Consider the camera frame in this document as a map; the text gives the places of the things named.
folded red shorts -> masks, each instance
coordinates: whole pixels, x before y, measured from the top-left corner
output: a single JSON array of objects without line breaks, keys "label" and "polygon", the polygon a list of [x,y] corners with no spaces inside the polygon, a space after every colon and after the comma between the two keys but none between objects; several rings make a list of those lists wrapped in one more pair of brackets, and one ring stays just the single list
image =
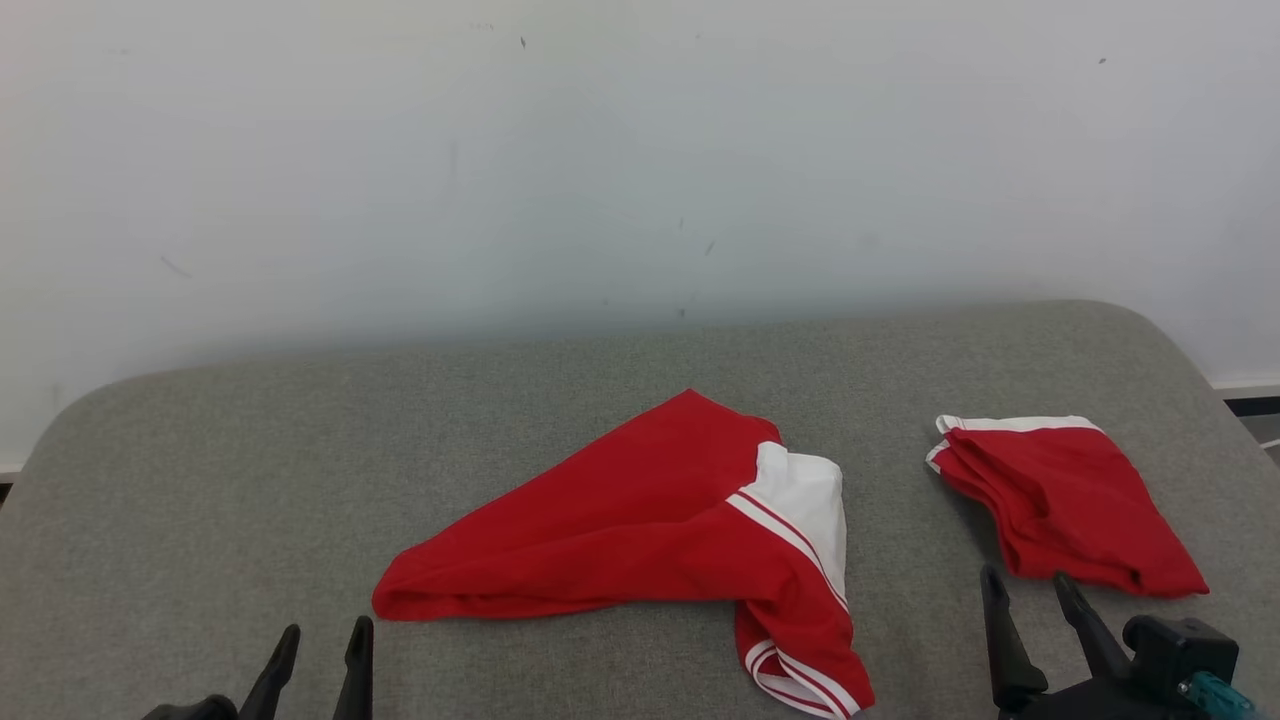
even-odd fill
[{"label": "folded red shorts", "polygon": [[996,519],[1010,573],[1134,594],[1207,593],[1196,562],[1124,452],[1080,416],[938,418],[925,461]]},{"label": "folded red shorts", "polygon": [[737,601],[742,667],[847,719],[874,702],[845,600],[840,468],[686,391],[402,552],[389,620],[534,618],[628,601]]}]

gray table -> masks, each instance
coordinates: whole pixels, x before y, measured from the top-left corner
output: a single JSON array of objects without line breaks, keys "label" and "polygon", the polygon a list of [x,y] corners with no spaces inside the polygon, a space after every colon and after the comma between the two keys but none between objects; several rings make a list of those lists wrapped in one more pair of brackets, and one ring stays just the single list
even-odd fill
[{"label": "gray table", "polygon": [[[692,387],[845,471],[868,717],[989,719],[984,511],[924,466],[940,413],[1106,429],[1213,593],[1091,589],[1115,629],[1196,615],[1280,712],[1280,473],[1151,323],[1093,302],[471,350],[266,360],[100,389],[45,433],[0,511],[0,716],[140,717],[237,702],[288,623],[279,717],[328,717],[352,621],[401,550]],[[1014,615],[1055,687],[1087,676],[1047,583]],[[376,625],[375,712],[803,717],[737,666],[727,603]]]}]

